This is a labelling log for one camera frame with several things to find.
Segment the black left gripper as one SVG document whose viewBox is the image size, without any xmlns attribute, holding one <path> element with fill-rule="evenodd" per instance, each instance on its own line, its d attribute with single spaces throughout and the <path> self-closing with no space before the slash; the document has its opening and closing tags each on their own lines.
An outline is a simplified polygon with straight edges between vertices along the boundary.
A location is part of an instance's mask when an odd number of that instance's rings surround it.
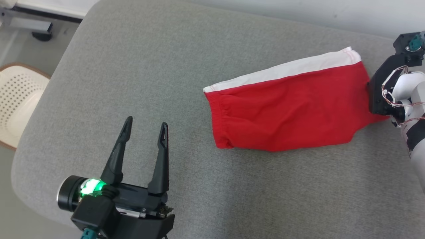
<svg viewBox="0 0 425 239">
<path fill-rule="evenodd" d="M 119 213 L 111 239 L 168 239 L 175 216 L 166 205 L 169 190 L 168 124 L 161 124 L 158 155 L 147 188 L 121 183 L 126 143 L 131 136 L 133 117 L 128 116 L 115 142 L 100 180 L 106 183 L 102 195 L 112 199 Z"/>
</svg>

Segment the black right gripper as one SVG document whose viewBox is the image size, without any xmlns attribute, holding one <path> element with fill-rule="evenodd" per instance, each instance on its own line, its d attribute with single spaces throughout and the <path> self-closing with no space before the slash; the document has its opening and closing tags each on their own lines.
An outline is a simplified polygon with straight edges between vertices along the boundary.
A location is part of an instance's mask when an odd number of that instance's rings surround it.
<svg viewBox="0 0 425 239">
<path fill-rule="evenodd" d="M 425 53 L 401 53 L 387 58 L 379 67 L 368 83 L 369 89 L 369 110 L 376 115 L 391 115 L 394 110 L 382 96 L 382 83 L 387 79 L 393 70 L 402 67 L 421 66 Z"/>
</svg>

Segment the red and white shorts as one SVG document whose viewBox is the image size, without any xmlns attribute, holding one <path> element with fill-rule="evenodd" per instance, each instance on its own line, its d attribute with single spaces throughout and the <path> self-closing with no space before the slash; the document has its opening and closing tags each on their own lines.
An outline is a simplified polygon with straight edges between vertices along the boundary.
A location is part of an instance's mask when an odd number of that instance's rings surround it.
<svg viewBox="0 0 425 239">
<path fill-rule="evenodd" d="M 369 111 L 369 80 L 346 47 L 207 86 L 216 146 L 278 152 L 348 143 L 387 119 Z"/>
</svg>

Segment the white perforated laundry basket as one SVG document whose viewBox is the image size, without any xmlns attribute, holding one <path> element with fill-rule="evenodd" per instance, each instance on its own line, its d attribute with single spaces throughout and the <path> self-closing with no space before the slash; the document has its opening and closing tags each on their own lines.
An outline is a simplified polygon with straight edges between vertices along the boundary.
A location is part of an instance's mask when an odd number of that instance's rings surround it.
<svg viewBox="0 0 425 239">
<path fill-rule="evenodd" d="M 51 76 L 13 62 L 0 67 L 0 145 L 16 151 Z"/>
</svg>

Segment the black caster wheel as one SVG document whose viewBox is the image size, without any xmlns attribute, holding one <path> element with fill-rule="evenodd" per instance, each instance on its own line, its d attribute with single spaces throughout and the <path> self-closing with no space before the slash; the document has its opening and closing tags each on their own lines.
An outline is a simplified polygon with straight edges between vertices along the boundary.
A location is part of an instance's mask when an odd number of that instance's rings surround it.
<svg viewBox="0 0 425 239">
<path fill-rule="evenodd" d="M 52 32 L 48 31 L 48 32 L 32 32 L 31 33 L 33 38 L 37 39 L 38 41 L 41 42 L 48 42 L 52 39 Z"/>
</svg>

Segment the grey metal frame leg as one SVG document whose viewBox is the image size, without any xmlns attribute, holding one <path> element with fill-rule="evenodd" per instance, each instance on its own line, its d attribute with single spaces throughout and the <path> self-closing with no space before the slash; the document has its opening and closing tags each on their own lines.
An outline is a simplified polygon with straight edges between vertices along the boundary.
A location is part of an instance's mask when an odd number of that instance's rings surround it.
<svg viewBox="0 0 425 239">
<path fill-rule="evenodd" d="M 6 26 L 17 29 L 26 29 L 41 34 L 51 34 L 52 22 L 38 20 L 35 16 L 0 8 L 0 22 Z"/>
</svg>

